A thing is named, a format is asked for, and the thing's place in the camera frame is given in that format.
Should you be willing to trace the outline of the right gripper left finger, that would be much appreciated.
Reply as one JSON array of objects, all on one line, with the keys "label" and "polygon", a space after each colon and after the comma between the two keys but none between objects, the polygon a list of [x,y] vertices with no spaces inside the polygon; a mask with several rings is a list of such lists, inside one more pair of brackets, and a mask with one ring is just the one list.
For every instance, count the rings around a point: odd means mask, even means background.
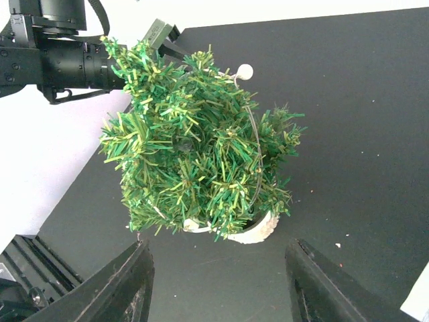
[{"label": "right gripper left finger", "polygon": [[154,259],[137,241],[60,300],[27,321],[147,321]]}]

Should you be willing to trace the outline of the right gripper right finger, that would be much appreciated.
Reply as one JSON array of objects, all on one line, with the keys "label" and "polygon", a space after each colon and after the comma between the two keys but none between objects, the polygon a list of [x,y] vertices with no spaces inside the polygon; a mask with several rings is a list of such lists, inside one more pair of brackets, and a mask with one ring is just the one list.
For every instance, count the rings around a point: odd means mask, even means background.
[{"label": "right gripper right finger", "polygon": [[289,242],[285,259],[292,321],[415,321],[303,239]]}]

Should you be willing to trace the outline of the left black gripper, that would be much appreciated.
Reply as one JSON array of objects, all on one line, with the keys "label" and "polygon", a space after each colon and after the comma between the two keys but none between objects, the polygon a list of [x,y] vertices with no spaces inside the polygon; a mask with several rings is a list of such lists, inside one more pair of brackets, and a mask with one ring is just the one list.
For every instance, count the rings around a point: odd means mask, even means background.
[{"label": "left black gripper", "polygon": [[176,44],[180,36],[180,31],[176,25],[172,27],[172,30],[168,34],[168,37],[163,41],[162,45],[158,49],[158,52],[161,55],[166,55],[176,60],[183,60],[185,56],[188,55],[185,49],[179,47]]}]

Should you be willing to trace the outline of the white bulb string lights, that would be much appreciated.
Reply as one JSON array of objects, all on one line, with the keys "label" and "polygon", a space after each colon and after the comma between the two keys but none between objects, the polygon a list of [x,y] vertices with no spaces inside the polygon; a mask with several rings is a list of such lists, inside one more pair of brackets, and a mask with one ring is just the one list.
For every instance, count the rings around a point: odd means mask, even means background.
[{"label": "white bulb string lights", "polygon": [[[248,81],[253,76],[253,72],[254,72],[253,67],[250,64],[240,65],[235,74],[228,74],[227,72],[220,72],[220,71],[218,71],[215,74],[214,71],[212,71],[209,68],[205,68],[205,69],[203,69],[203,71],[207,72],[211,76],[214,76],[217,78],[221,77],[221,78],[225,78],[225,79],[232,81],[237,90],[240,89],[237,81],[238,80]],[[263,178],[263,156],[261,153],[261,144],[260,144],[260,140],[259,140],[259,132],[258,132],[257,124],[255,121],[253,112],[251,110],[251,95],[249,96],[249,99],[247,100],[246,104],[243,104],[242,108],[244,108],[246,110],[246,112],[249,116],[249,121],[250,121],[251,126],[252,126],[253,135],[255,137],[255,143],[257,144],[258,166],[257,166],[256,170],[254,171],[254,173],[257,174],[257,184],[256,184],[256,188],[255,188],[255,193],[254,193],[254,195],[251,199],[251,202],[249,204],[249,206],[251,207],[254,204],[254,202],[256,201],[256,199],[259,195],[259,192],[261,190],[262,178]],[[187,232],[202,233],[202,232],[210,231],[211,229],[212,229],[212,224],[208,224],[206,227],[203,227],[203,228],[197,227],[197,223],[196,223],[195,219],[186,219],[184,222],[184,231],[187,231]]]}]

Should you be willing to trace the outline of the small green christmas tree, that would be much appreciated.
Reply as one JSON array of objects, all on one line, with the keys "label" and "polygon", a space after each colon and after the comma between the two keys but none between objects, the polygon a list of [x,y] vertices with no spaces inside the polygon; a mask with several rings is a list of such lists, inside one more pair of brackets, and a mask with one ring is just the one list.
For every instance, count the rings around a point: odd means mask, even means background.
[{"label": "small green christmas tree", "polygon": [[[303,128],[287,107],[259,111],[253,94],[233,82],[209,75],[221,70],[212,50],[177,62],[147,52],[126,61],[131,95],[127,112],[104,123],[100,138],[106,162],[121,172],[122,202],[128,229],[151,227],[184,231],[186,219],[197,227],[212,224],[216,238],[240,244],[264,242],[292,199],[280,166],[297,154]],[[243,104],[251,95],[263,156],[263,178],[255,193],[257,144]]]}]

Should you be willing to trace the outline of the white perforated plastic basket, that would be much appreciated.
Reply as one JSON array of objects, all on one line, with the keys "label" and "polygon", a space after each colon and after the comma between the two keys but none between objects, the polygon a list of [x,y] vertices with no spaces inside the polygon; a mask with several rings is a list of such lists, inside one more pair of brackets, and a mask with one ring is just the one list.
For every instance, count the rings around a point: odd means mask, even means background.
[{"label": "white perforated plastic basket", "polygon": [[420,273],[400,310],[418,321],[428,322],[429,264]]}]

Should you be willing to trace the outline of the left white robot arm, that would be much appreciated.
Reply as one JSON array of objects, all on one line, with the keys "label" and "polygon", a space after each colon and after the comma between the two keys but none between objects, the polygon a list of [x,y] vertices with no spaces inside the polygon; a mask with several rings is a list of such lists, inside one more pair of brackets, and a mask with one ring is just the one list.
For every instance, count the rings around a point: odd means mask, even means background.
[{"label": "left white robot arm", "polygon": [[103,32],[87,29],[85,1],[10,1],[9,23],[1,31],[1,96],[34,85],[52,105],[109,94],[127,83],[131,55],[181,61],[178,28],[156,19],[129,48],[108,39],[109,19],[100,1],[90,1]]}]

